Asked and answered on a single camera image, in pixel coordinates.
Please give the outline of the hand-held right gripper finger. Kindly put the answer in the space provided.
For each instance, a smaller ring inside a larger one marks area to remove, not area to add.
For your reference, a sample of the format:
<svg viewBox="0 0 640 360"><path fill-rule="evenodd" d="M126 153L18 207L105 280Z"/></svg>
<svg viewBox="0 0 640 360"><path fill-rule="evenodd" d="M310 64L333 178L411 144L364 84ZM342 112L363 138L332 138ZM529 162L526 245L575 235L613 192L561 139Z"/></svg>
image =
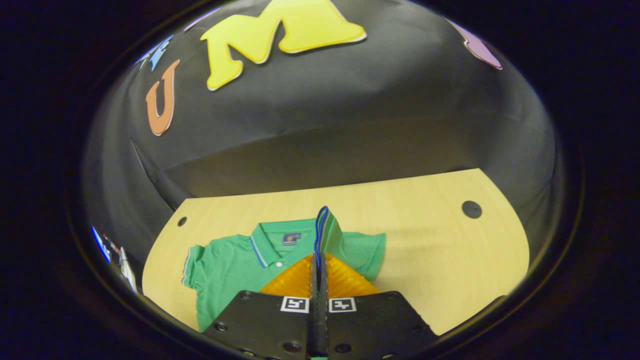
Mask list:
<svg viewBox="0 0 640 360"><path fill-rule="evenodd" d="M398 291L331 297L334 257L320 256L320 352L329 360L407 360L438 340Z"/></svg>
<svg viewBox="0 0 640 360"><path fill-rule="evenodd" d="M250 360L309 360L316 351L318 266L313 254L276 278L279 290L239 291L203 335Z"/></svg>

